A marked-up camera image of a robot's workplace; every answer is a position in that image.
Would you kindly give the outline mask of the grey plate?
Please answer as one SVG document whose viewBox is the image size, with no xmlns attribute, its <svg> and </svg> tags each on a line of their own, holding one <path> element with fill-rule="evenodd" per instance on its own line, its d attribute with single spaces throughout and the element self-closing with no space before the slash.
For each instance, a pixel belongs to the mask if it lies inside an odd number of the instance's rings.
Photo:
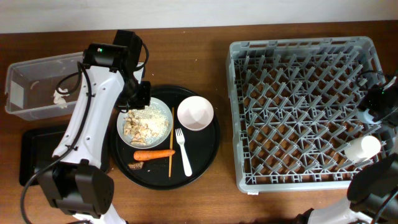
<svg viewBox="0 0 398 224">
<path fill-rule="evenodd" d="M 173 125 L 170 108 L 160 99 L 152 97 L 150 105 L 142 110 L 119 113 L 116 127 L 121 139 L 138 149 L 153 148 L 170 134 Z"/>
</svg>

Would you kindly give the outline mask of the rice and nut scraps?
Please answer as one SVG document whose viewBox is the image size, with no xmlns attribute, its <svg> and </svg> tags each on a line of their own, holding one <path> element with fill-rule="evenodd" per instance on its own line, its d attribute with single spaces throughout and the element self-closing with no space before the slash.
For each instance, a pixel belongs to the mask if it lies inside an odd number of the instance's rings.
<svg viewBox="0 0 398 224">
<path fill-rule="evenodd" d="M 135 146 L 152 144 L 167 132 L 169 126 L 167 116 L 154 106 L 129 110 L 123 119 L 123 136 L 127 136 Z"/>
</svg>

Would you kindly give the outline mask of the wooden chopstick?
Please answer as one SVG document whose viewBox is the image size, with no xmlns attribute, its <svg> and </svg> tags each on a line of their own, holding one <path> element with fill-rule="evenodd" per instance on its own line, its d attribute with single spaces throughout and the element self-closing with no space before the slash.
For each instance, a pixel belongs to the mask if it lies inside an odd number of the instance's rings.
<svg viewBox="0 0 398 224">
<path fill-rule="evenodd" d="M 175 108 L 172 107 L 172 122 L 171 122 L 171 131 L 170 131 L 170 149 L 173 149 L 174 144 L 174 117 L 175 117 Z M 172 176 L 172 156 L 169 156 L 169 173 L 168 177 L 171 178 Z"/>
</svg>

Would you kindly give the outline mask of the white cup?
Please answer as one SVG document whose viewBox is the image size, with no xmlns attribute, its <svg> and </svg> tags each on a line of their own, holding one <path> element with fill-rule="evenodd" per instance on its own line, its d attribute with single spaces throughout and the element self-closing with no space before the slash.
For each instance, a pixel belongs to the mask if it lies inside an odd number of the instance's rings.
<svg viewBox="0 0 398 224">
<path fill-rule="evenodd" d="M 350 141 L 344 148 L 344 153 L 349 160 L 359 163 L 372 158 L 380 150 L 381 142 L 376 137 L 363 136 Z"/>
</svg>

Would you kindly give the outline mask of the white plastic fork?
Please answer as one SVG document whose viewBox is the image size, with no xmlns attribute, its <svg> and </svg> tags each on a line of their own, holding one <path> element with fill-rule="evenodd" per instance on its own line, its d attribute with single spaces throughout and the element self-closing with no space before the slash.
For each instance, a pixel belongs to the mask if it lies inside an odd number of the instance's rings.
<svg viewBox="0 0 398 224">
<path fill-rule="evenodd" d="M 185 138 L 181 128 L 175 130 L 175 136 L 181 150 L 184 173 L 187 177 L 190 177 L 192 175 L 192 168 L 185 150 Z"/>
</svg>

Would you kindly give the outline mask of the pink bowl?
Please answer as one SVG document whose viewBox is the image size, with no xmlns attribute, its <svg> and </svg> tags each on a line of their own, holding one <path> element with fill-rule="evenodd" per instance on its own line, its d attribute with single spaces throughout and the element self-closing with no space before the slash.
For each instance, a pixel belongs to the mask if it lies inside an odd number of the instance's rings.
<svg viewBox="0 0 398 224">
<path fill-rule="evenodd" d="M 190 96 L 179 104 L 177 118 L 183 127 L 191 131 L 201 131 L 212 122 L 214 109 L 206 98 Z"/>
</svg>

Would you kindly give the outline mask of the white napkin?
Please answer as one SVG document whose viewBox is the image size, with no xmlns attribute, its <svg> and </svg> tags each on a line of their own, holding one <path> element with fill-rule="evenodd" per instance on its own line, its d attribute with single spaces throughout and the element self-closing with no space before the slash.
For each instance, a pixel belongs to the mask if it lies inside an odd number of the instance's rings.
<svg viewBox="0 0 398 224">
<path fill-rule="evenodd" d="M 61 109 L 67 108 L 67 102 L 63 98 L 64 96 L 69 96 L 69 94 L 67 94 L 67 92 L 68 92 L 67 89 L 63 90 L 61 88 L 58 88 L 58 90 L 54 91 L 53 103 L 55 105 L 58 105 L 58 107 L 61 108 Z"/>
</svg>

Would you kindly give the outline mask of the blue cup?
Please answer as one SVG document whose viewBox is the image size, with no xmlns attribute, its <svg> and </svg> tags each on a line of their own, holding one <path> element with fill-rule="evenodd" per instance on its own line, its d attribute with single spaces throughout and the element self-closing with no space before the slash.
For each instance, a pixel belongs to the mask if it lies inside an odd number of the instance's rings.
<svg viewBox="0 0 398 224">
<path fill-rule="evenodd" d="M 382 123 L 382 121 L 374 121 L 373 120 L 374 117 L 369 114 L 369 109 L 366 109 L 364 111 L 358 110 L 357 117 L 362 123 L 366 123 L 366 124 L 381 124 Z"/>
</svg>

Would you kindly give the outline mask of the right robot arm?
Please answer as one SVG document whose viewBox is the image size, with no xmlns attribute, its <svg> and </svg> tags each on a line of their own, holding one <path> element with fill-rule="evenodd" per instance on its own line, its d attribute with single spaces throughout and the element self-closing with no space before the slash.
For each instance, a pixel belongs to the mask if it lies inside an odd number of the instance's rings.
<svg viewBox="0 0 398 224">
<path fill-rule="evenodd" d="M 358 118 L 368 124 L 397 126 L 397 75 L 367 89 Z M 339 202 L 311 208 L 292 223 L 397 223 L 397 139 L 387 157 L 354 176 Z"/>
</svg>

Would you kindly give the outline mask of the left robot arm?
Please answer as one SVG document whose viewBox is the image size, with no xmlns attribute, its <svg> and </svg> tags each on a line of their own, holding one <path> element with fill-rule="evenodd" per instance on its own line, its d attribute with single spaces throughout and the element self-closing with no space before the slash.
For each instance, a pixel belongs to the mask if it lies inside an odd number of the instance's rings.
<svg viewBox="0 0 398 224">
<path fill-rule="evenodd" d="M 90 44 L 77 63 L 78 101 L 52 154 L 29 179 L 37 181 L 53 208 L 79 223 L 124 223 L 112 204 L 114 181 L 101 170 L 103 141 L 113 109 L 127 112 L 150 103 L 150 83 L 136 78 L 142 39 L 118 30 L 112 44 Z"/>
</svg>

